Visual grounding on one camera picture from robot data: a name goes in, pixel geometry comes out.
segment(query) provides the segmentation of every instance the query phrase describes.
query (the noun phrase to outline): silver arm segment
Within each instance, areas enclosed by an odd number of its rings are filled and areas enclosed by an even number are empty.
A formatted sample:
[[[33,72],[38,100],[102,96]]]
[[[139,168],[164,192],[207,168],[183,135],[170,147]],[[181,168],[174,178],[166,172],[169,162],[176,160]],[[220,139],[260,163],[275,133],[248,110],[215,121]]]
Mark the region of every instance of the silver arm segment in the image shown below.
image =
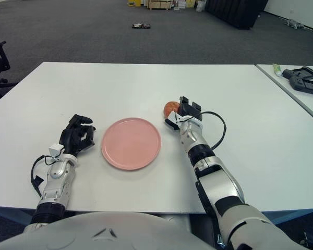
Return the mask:
[[[60,144],[53,144],[49,148],[50,154],[56,162],[51,165],[46,175],[47,183],[37,206],[40,210],[39,215],[32,218],[30,225],[25,227],[24,233],[32,232],[47,225],[48,222],[61,219],[67,208],[78,160],[71,154],[62,154],[63,150],[64,146]],[[53,210],[53,215],[47,215],[47,210],[50,213]]]
[[[216,215],[222,238],[230,249],[305,249],[293,242],[256,208],[245,204],[239,183],[221,159],[209,151],[202,136],[202,123],[191,116],[171,112],[168,119],[178,125],[180,141],[194,167],[202,204]]]

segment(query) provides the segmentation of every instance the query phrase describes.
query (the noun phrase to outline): black device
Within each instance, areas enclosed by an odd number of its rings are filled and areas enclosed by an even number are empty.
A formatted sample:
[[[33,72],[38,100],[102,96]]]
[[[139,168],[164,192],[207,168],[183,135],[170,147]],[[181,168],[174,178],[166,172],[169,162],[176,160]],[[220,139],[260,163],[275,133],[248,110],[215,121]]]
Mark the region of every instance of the black device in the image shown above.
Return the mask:
[[[313,81],[309,81],[299,77],[291,77],[290,85],[295,90],[313,94]]]
[[[285,69],[283,71],[283,77],[290,79],[291,77],[298,77],[301,79],[311,80],[313,79],[313,70],[307,66],[303,66],[300,69]]]

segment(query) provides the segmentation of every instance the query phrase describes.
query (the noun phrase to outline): cardboard box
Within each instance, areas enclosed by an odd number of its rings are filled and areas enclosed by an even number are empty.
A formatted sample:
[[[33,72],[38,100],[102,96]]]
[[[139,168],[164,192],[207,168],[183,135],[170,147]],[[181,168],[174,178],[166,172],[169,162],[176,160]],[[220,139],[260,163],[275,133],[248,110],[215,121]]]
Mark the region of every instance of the cardboard box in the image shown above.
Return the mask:
[[[196,0],[186,0],[186,8],[193,8]]]

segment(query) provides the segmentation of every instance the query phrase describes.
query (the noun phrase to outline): table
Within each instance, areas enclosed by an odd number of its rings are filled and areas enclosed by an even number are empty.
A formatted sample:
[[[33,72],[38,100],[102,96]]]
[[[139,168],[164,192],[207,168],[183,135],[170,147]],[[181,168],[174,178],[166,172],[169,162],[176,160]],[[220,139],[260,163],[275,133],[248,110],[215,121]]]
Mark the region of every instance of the table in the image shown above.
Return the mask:
[[[299,103],[307,112],[309,112],[313,116],[313,95],[301,91],[294,90],[288,79],[284,77],[278,77],[274,73],[272,65],[257,65],[259,69],[262,70],[273,82],[275,82],[281,89],[283,89],[292,99],[294,99],[297,103]],[[281,65],[281,70],[283,72],[284,69],[299,69],[302,66],[296,65]]]
[[[0,100],[0,206],[36,208],[31,166],[80,114],[97,130],[95,146],[78,156],[68,210],[202,213],[179,135],[163,121],[164,104],[180,95],[225,119],[215,153],[247,203],[260,211],[313,208],[313,118],[254,65],[63,62],[42,63]],[[158,157],[139,171],[115,169],[101,153],[105,130],[125,117],[145,118],[161,135]],[[212,145],[223,126],[209,115],[203,125]],[[45,178],[46,169],[35,174]]]

